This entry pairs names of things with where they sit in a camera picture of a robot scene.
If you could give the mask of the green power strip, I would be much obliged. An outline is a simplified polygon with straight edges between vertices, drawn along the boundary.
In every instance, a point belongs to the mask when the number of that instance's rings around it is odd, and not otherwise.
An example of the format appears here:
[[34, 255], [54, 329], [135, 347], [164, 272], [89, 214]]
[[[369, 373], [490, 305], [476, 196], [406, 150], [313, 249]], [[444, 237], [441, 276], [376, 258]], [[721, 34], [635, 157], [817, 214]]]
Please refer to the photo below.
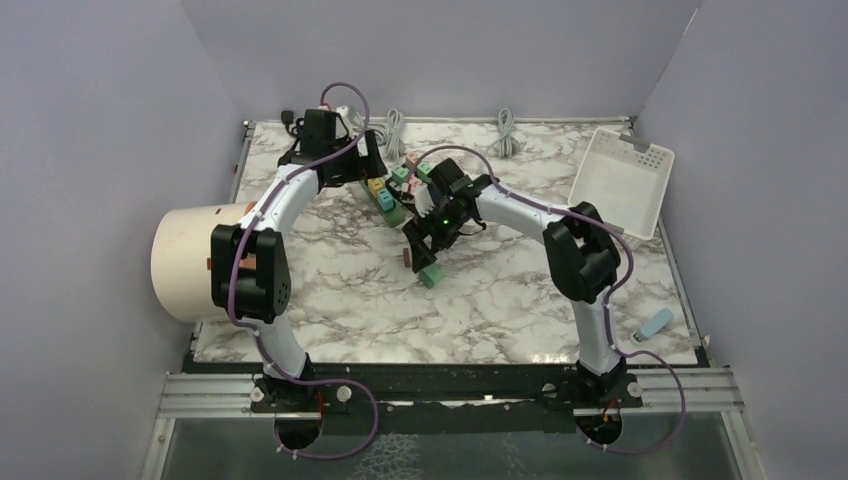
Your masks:
[[360, 185], [388, 227], [395, 228], [406, 221], [406, 210], [391, 194], [383, 178], [362, 180]]

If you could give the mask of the light green charger plug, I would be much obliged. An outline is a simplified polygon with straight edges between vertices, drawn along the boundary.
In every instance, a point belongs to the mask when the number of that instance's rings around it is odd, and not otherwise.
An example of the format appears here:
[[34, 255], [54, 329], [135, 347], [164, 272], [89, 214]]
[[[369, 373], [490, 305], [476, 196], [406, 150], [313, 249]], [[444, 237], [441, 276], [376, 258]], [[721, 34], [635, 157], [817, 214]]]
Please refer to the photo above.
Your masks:
[[407, 167], [403, 165], [398, 165], [391, 170], [390, 175], [391, 179], [395, 183], [401, 185], [407, 181], [408, 177], [410, 176], [410, 171]]

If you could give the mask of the green USB charger plug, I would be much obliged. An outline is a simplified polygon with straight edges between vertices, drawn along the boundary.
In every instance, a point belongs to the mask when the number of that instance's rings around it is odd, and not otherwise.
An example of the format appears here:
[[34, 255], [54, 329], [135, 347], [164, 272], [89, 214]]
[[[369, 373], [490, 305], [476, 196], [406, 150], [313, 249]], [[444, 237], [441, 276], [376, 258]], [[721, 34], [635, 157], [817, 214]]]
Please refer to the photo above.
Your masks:
[[417, 277], [426, 288], [431, 289], [445, 278], [445, 273], [440, 265], [431, 264], [421, 269]]

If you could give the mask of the white power strip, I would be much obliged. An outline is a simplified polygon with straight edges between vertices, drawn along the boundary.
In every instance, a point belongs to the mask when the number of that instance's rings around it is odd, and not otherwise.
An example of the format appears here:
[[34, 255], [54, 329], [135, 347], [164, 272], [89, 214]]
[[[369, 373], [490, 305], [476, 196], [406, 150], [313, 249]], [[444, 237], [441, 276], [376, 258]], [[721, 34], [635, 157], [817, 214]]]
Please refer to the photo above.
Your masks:
[[458, 230], [459, 236], [474, 236], [482, 233], [487, 229], [487, 224], [482, 220], [474, 218], [465, 222]]

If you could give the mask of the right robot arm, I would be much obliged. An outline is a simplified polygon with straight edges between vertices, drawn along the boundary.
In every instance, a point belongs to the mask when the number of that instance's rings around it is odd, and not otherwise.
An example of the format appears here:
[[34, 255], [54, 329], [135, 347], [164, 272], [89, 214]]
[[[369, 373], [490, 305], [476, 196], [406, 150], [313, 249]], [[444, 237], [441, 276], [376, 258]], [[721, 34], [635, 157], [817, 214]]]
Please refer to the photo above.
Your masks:
[[626, 372], [617, 351], [604, 295], [617, 281], [621, 257], [590, 203], [546, 206], [511, 191], [489, 174], [471, 178], [452, 159], [438, 163], [415, 195], [413, 217], [402, 228], [411, 267], [420, 273], [474, 222], [506, 226], [543, 245], [551, 280], [572, 305], [579, 339], [579, 398], [600, 407], [617, 392]]

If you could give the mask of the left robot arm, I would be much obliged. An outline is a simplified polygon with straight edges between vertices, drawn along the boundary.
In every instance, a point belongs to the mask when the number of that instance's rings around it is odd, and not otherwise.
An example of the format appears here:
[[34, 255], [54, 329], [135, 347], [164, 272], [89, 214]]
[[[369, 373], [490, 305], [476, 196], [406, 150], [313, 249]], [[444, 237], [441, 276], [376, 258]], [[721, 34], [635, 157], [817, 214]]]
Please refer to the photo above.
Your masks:
[[294, 411], [310, 405], [315, 386], [303, 376], [308, 355], [285, 315], [293, 286], [285, 237], [322, 190], [387, 172], [375, 132], [338, 135], [341, 122], [336, 111], [307, 110], [270, 187], [240, 220], [210, 236], [212, 301], [253, 336], [265, 373], [280, 379], [277, 398]]

